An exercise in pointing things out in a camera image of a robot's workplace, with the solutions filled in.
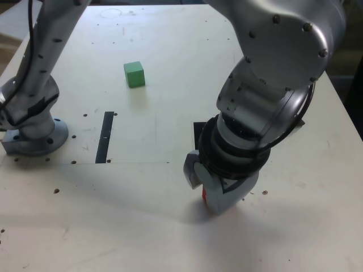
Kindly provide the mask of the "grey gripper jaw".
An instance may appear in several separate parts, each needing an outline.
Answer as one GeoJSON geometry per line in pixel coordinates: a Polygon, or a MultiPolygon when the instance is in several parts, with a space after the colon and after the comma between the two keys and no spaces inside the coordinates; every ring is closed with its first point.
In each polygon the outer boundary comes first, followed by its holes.
{"type": "Polygon", "coordinates": [[[224,189],[222,186],[223,181],[231,180],[213,176],[210,185],[203,185],[206,206],[214,215],[221,215],[248,195],[255,187],[258,177],[259,173],[256,172],[251,177],[234,181],[232,185],[224,189]]]}
{"type": "Polygon", "coordinates": [[[196,189],[200,185],[210,185],[212,182],[210,173],[201,163],[198,150],[193,150],[187,154],[183,172],[192,189],[196,189]]]}

